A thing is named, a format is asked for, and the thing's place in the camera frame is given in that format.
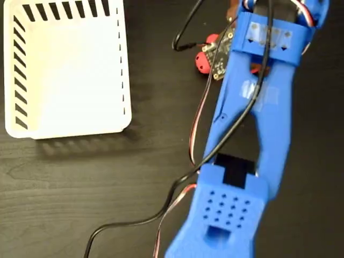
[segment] robotic arm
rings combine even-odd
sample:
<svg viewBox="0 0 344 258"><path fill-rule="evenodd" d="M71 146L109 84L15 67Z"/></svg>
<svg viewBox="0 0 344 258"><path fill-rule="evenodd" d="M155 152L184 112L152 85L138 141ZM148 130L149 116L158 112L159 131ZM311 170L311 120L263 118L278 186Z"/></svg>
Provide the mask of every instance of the robotic arm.
<svg viewBox="0 0 344 258"><path fill-rule="evenodd" d="M254 236L266 204L277 195L289 151L293 76L329 7L329 0L303 1L314 22L309 27L300 13L293 17L287 2L290 0L278 1L275 9L270 71L252 109L260 138L259 160L255 164L220 153L202 166L188 218L166 258L254 257ZM240 0L205 156L245 109L255 90L257 77L250 72L250 64L263 57L266 10L265 0Z"/></svg>

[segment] black wire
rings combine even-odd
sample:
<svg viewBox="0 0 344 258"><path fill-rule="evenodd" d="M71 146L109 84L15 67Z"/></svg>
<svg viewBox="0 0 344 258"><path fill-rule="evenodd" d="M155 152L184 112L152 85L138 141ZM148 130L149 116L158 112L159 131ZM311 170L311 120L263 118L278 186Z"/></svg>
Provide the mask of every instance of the black wire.
<svg viewBox="0 0 344 258"><path fill-rule="evenodd" d="M193 176L195 176L197 174L197 171L200 170L201 166L203 166L204 164L208 163L219 151L220 149L224 146L224 144L227 142L227 140L233 135L233 133L235 132L235 130L240 126L240 124L243 122L243 120L247 117L247 115L249 114L249 112L251 111L252 107L254 106L258 95L260 93L260 90L262 88L263 85L263 80L264 80L264 74L266 72L266 68L267 68L267 63L269 60L269 52L270 52L270 40L271 40L271 29L273 27L273 0L269 0L269 9L268 9L268 29L267 29L267 37L266 37L266 44L265 44L265 49L264 49L264 54L263 54L263 60L262 60L262 66L261 66L261 70L259 73L259 77L258 77L258 81L257 81L257 85L254 89L253 95L251 100L249 101L249 103L247 104L244 112L236 119L236 121L233 123L233 125L230 127L230 129L227 131L227 133L225 134L225 136L220 140L220 142L215 146L215 148L205 157L203 158L203 160L201 161L200 164L198 164L197 166L195 166L190 172L188 172L187 174L183 175L182 177L178 178L177 180L175 180L167 194L167 198L165 200L165 203L163 205L163 207L160 209L160 211L158 213L156 213L155 215L147 218L147 219L142 219L142 220L137 220L137 221L127 221L127 222L118 222L118 223L109 223L109 224L104 224L102 226L100 226L98 229L96 229L92 235L90 236L87 246L86 246L86 250L84 253L84 258L89 258L89 254L90 254L90 250L91 250L91 246L92 243L95 239L95 237L102 231L109 229L109 228L117 228L117 227L132 227L132 226L140 226L140 225L145 225L148 223L151 223L157 219L159 219L161 216L163 216L172 199L173 199L173 195L175 190L181 185L183 184L185 181L187 181L188 179L192 178ZM237 17L235 19L233 19L231 21L231 23L229 23L229 25L227 26L226 30L228 30L228 28L235 22L235 20L237 19ZM218 49L220 46L221 41L223 40L224 35L226 35L226 33L223 33L219 44L217 46L216 52L214 54L214 61L216 58L216 55L218 53ZM208 77L208 81L207 83L211 82L211 77L212 77L212 69L210 70L209 73L209 77Z"/></svg>
<svg viewBox="0 0 344 258"><path fill-rule="evenodd" d="M189 49L189 48L193 48L197 45L204 44L204 43L191 42L191 43L184 44L182 46L178 46L178 43L179 43L179 40L181 39L181 36L184 34L185 30L189 26L189 23L191 22L192 18L194 17L194 15L196 14L196 12L200 8L200 6L203 4L203 2L204 2L204 0L198 0L197 3L193 6L187 19L184 22L182 29L177 33L176 37L174 38L174 40L172 42L173 50L180 52L180 51L184 51L184 50Z"/></svg>

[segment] wire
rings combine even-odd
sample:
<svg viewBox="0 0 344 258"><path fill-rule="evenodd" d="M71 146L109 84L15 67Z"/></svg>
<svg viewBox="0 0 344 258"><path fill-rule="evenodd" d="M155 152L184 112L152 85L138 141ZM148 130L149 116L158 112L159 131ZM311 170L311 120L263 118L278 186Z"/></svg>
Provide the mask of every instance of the wire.
<svg viewBox="0 0 344 258"><path fill-rule="evenodd" d="M203 4L203 2L204 2L204 0L198 0L196 2L196 4L193 6L193 8L191 9L186 21L184 22L182 29L177 33L176 37L174 38L174 40L172 42L172 49L173 50L180 52L180 51L184 51L184 50L193 48L197 45L204 44L203 42L202 43L191 42L191 43L187 43L187 44L178 46L178 43L181 39L181 36L184 34L185 30L189 26L189 23L191 22L192 18L195 16L196 12L200 8L200 6Z"/></svg>
<svg viewBox="0 0 344 258"><path fill-rule="evenodd" d="M263 54L263 59L262 59L262 66L261 70L259 72L259 77L257 81L257 85L254 89L254 92L252 94L252 98L250 99L249 103L247 104L247 107L245 108L244 112L236 119L236 121L233 123L233 125L230 127L230 129L227 131L225 136L219 141L219 143L215 146L215 148L210 151L210 153L203 158L203 160L193 167L188 173L185 175L181 176L177 180L175 180L167 194L167 198L165 200L165 203L163 207L153 216L147 218L147 219L141 219L137 221L125 221L125 222L118 222L118 223L109 223L109 224L104 224L100 226L98 229L96 229L92 235L90 236L86 250L84 253L84 258L88 258L91 250L92 243L95 239L95 237L100 234L100 232L110 229L110 228L117 228L117 227L132 227L132 226L140 226L140 225L145 225L148 223L151 223L157 219L159 219L161 216L163 216L166 211L168 211L168 208L170 207L170 203L172 201L173 195L175 190L178 188L179 185L183 184L185 181L188 179L192 178L197 174L197 172L200 170L200 168L208 163L224 146L224 144L227 142L227 140L233 135L233 133L238 129L240 124L243 122L243 120L247 117L249 112L251 111L252 107L254 106L259 93L261 91L262 85L263 85L263 80L264 80L264 74L266 72L267 68L267 63L269 60L269 52L270 52L270 41L271 41L271 30L273 27L273 0L269 0L269 10L268 10L268 30L267 30L267 36L266 36L266 44L264 48L264 54Z"/></svg>
<svg viewBox="0 0 344 258"><path fill-rule="evenodd" d="M195 189L197 184L189 184L186 186L183 191L178 195L178 197L173 201L173 203L168 207L168 210L162 216L159 226L157 228L156 237L155 237L155 245L153 251L153 258L158 258L159 256L159 247L160 247L160 235L161 235L161 226L165 219L165 217L180 203L180 201L188 194L191 189Z"/></svg>
<svg viewBox="0 0 344 258"><path fill-rule="evenodd" d="M205 89L203 91L202 97L200 99L200 102L199 102L199 105L198 105L198 108L197 108L197 111L196 111L195 118L194 118L193 123L192 123L191 132L190 132L190 138L189 138L189 156L190 156L191 163L193 165L195 165L194 149L195 149L195 142L196 142L196 134L197 134L198 123L199 123L200 116L202 114L202 110L203 110L205 101L206 101L207 96L209 94L210 85L211 85L212 78L213 78L212 71L213 71L213 67L214 67L214 64L215 64L215 60L217 58L217 55L218 55L218 52L219 52L219 47L220 47L220 45L221 45L221 43L222 43L222 41L223 41L223 39L224 39L224 37L226 35L226 32L228 31L228 29L233 25L233 23L236 20L237 20L237 17L235 17L234 19L231 20L231 22L227 25L227 27L225 28L223 34L221 35L221 37L219 39L219 42L217 44L217 48L215 49L215 52L214 52L213 61L212 61L211 67L210 67L210 72L209 72L208 79L207 79L207 82L206 82L206 85L205 85Z"/></svg>

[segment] table surface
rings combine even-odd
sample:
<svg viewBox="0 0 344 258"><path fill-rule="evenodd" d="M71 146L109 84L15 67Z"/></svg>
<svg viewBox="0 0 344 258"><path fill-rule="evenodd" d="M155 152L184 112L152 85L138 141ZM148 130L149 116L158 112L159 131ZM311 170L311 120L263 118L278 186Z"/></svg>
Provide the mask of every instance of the table surface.
<svg viewBox="0 0 344 258"><path fill-rule="evenodd" d="M188 137L206 78L197 50L175 53L171 39L194 0L126 0L133 120L121 134L34 141L9 137L0 87L0 258L82 257L100 224L150 216L173 179L189 167ZM225 26L225 1L206 1L185 41ZM257 258L342 257L344 88L342 14L329 18L304 56L293 93L293 134L278 198L256 238ZM200 158L220 83L212 86L197 138ZM256 159L248 119L225 151ZM190 197L163 227L166 250L187 216ZM150 257L157 223L109 230L91 257Z"/></svg>

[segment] white basket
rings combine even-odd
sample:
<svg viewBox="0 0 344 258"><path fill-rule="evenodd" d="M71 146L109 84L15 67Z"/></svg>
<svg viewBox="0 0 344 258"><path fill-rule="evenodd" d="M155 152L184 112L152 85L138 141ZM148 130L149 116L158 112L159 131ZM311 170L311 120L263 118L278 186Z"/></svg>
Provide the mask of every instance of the white basket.
<svg viewBox="0 0 344 258"><path fill-rule="evenodd" d="M4 78L15 138L122 131L131 121L123 0L6 0Z"/></svg>

